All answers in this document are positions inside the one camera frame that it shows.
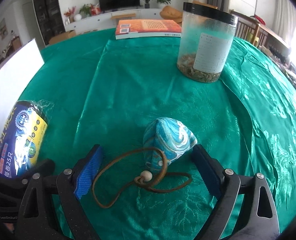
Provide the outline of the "small wooden bench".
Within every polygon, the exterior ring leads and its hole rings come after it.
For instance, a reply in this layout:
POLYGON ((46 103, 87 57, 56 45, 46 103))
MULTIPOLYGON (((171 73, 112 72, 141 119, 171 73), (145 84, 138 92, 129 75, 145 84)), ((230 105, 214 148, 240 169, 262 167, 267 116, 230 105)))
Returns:
POLYGON ((119 22, 119 20, 126 20, 126 19, 132 19, 136 16, 136 13, 132 14, 120 14, 120 15, 113 15, 110 19, 115 20, 116 22, 119 22))

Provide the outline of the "leafy plant red pot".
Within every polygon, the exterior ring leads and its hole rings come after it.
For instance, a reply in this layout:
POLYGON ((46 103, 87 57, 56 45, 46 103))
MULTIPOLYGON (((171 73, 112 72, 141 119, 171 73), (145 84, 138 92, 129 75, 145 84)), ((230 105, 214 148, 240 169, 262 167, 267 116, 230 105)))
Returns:
POLYGON ((79 13, 85 17, 99 15, 101 13, 100 5, 92 3, 84 4, 79 10, 79 13))

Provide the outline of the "white foam box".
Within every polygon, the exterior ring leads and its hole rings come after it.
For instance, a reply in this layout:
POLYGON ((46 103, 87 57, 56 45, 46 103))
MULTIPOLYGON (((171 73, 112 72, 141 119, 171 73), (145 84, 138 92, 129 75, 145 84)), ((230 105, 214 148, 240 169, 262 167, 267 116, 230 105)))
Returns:
POLYGON ((35 39, 0 65, 0 134, 12 107, 43 65, 35 39))

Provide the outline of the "green satin tablecloth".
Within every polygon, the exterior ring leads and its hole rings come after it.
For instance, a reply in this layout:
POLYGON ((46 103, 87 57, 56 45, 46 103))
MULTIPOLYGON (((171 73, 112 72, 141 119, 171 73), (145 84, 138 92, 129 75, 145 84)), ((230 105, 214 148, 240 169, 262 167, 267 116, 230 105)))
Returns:
MULTIPOLYGON (((233 40, 218 81, 200 83, 177 68, 178 38, 117 40, 113 29, 79 35, 41 51, 44 65, 20 96, 48 101, 51 111, 39 158, 56 172, 72 167, 94 146, 104 162, 142 148, 148 124, 181 121, 223 167, 262 173, 284 230, 296 215, 296 90, 279 68, 244 40, 233 40)), ((157 194, 130 186, 109 209, 120 187, 145 168, 137 153, 104 172, 82 197, 102 239, 193 239, 213 209, 212 197, 189 153, 169 166, 192 183, 157 194)))

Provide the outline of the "cardboard box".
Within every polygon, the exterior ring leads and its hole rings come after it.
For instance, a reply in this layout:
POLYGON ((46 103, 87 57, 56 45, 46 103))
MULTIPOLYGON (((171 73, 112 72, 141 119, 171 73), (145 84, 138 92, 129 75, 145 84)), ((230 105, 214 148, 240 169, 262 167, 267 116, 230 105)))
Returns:
POLYGON ((49 45, 53 45, 53 44, 62 42, 64 40, 68 40, 68 39, 70 39, 72 37, 75 37, 75 36, 76 36, 75 30, 71 30, 71 31, 67 31, 65 33, 61 33, 59 35, 56 35, 56 36, 52 37, 49 40, 49 45))

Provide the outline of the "blue patterned sachet pouch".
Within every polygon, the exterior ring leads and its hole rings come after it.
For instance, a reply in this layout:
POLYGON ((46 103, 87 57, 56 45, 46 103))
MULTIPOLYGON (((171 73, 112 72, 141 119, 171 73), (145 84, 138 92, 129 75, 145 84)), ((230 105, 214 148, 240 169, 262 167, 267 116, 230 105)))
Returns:
POLYGON ((105 167, 95 176, 92 181, 91 192, 96 204, 103 209, 109 209, 115 204, 123 191, 131 185, 136 185, 141 189, 157 194, 178 191, 188 186, 192 183, 191 174, 187 172, 169 172, 168 167, 185 153, 192 150, 196 145, 197 138, 194 133, 181 121, 168 117, 155 119, 147 125, 144 131, 143 148, 119 155, 105 165, 105 167), (139 176, 121 187, 110 203, 102 204, 95 193, 95 186, 99 178, 105 171, 119 161, 137 153, 144 153, 144 162, 148 169, 142 171, 139 176), (187 180, 171 189, 156 188, 165 177, 175 176, 185 177, 187 180))

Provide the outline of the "red flower vase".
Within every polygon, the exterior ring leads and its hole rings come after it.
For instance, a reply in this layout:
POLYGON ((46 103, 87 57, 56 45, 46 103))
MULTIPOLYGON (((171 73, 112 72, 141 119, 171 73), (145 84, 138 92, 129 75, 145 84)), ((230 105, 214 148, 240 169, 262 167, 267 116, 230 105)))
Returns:
POLYGON ((65 12, 64 12, 64 16, 65 16, 65 24, 68 25, 73 21, 73 17, 75 14, 75 10, 76 10, 76 6, 73 6, 71 8, 68 8, 65 12))

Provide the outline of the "blue yellow bag roll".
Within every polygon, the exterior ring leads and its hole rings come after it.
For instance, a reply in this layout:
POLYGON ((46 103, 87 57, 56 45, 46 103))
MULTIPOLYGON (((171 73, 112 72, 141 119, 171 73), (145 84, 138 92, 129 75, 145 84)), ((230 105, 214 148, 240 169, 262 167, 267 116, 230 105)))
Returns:
POLYGON ((15 103, 0 135, 0 177, 19 177, 36 165, 53 108, 46 100, 15 103))

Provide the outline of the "small dark potted plant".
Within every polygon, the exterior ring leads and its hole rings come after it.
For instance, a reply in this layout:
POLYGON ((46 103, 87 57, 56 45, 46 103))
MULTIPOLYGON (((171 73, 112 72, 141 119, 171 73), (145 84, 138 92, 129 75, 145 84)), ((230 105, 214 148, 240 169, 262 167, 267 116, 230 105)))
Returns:
POLYGON ((144 1, 144 8, 145 9, 150 9, 150 1, 151 0, 143 0, 144 1))

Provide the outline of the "orange book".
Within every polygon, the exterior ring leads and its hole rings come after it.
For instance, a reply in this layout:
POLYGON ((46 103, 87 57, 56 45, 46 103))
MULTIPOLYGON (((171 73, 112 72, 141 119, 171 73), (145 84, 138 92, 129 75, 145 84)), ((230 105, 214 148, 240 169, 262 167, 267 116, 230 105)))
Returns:
POLYGON ((181 26, 173 20, 120 20, 115 38, 122 40, 140 37, 181 37, 181 32, 181 26))

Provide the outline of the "clear jar black lid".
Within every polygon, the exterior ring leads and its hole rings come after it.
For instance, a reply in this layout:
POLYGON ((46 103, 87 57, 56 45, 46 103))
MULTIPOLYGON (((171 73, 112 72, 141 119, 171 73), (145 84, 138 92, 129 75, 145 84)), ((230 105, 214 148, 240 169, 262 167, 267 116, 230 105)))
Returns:
POLYGON ((236 33, 238 17, 205 5, 185 2, 177 67, 203 83, 219 79, 236 33))

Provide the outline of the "orange rocking chair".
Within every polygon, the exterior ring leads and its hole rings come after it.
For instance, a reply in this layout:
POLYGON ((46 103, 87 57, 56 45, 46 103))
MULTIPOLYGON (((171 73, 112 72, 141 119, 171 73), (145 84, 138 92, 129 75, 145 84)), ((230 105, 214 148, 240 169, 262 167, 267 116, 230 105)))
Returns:
MULTIPOLYGON (((203 5, 209 8, 213 8, 213 9, 218 9, 217 6, 214 5, 210 5, 207 3, 202 3, 199 1, 194 0, 192 3, 194 4, 199 4, 199 5, 203 5)), ((176 22, 179 25, 182 25, 182 20, 183 20, 183 13, 169 5, 165 6, 161 12, 160 12, 160 17, 163 20, 172 20, 174 22, 176 22)))

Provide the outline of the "dark bookshelf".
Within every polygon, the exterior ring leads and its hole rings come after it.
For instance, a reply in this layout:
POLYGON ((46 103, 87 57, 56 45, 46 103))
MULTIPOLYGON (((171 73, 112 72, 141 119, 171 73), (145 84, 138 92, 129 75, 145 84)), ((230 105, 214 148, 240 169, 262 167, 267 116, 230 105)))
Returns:
POLYGON ((34 11, 45 45, 65 32, 58 0, 33 0, 34 11))

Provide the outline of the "white tv cabinet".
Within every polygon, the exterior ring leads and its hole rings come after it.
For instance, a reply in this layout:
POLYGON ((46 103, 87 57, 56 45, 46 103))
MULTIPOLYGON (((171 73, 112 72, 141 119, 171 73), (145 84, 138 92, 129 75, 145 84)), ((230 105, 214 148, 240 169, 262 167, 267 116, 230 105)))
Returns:
POLYGON ((113 15, 132 14, 136 16, 132 19, 153 19, 160 20, 161 9, 132 9, 115 12, 106 12, 96 16, 86 17, 79 21, 72 22, 65 26, 65 31, 75 30, 76 34, 83 34, 91 31, 116 28, 119 22, 111 20, 113 15))

